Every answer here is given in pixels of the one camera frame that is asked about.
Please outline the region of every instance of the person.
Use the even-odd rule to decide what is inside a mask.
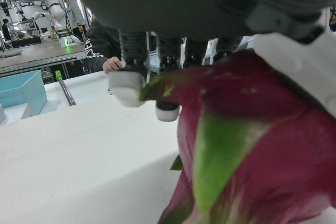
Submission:
[[[85,65],[88,72],[109,73],[122,68],[119,32],[96,18],[86,33]]]
[[[12,40],[11,35],[8,30],[9,20],[7,18],[3,19],[4,24],[2,25],[2,33],[4,34],[5,39]]]
[[[78,7],[76,0],[64,0],[67,4],[67,16],[69,18],[70,27],[72,33],[76,35],[80,40],[82,39],[82,33],[86,33],[85,22],[82,13]]]

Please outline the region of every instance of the gray fabric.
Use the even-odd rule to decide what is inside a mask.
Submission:
[[[80,25],[85,25],[82,12],[80,11],[77,0],[70,0],[67,3],[67,15],[69,18],[71,29],[74,29]]]

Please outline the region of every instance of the green handle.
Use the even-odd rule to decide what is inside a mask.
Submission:
[[[62,75],[61,75],[61,71],[57,70],[55,72],[55,75],[56,75],[56,80],[58,81],[58,78],[61,78],[62,79]]]

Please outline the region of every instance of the metal rail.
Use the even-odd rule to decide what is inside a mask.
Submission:
[[[63,90],[63,93],[65,95],[65,97],[68,100],[68,103],[70,106],[76,105],[75,99],[72,96],[70,90],[68,89],[68,87],[66,86],[66,84],[64,83],[62,76],[60,74],[60,71],[56,71],[56,79],[58,80],[59,84],[61,85],[61,88]]]

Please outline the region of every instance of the white tabletop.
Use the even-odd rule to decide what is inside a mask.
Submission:
[[[64,80],[64,83],[69,88],[77,104],[110,95],[108,92],[108,75],[103,71],[67,79]],[[69,107],[68,101],[58,82],[46,84],[44,87],[48,101],[40,114]]]
[[[156,223],[179,176],[177,122],[159,122],[154,102],[122,107],[104,72],[65,83],[78,105],[48,84],[41,115],[0,127],[0,223]],[[329,208],[303,223],[335,220]]]

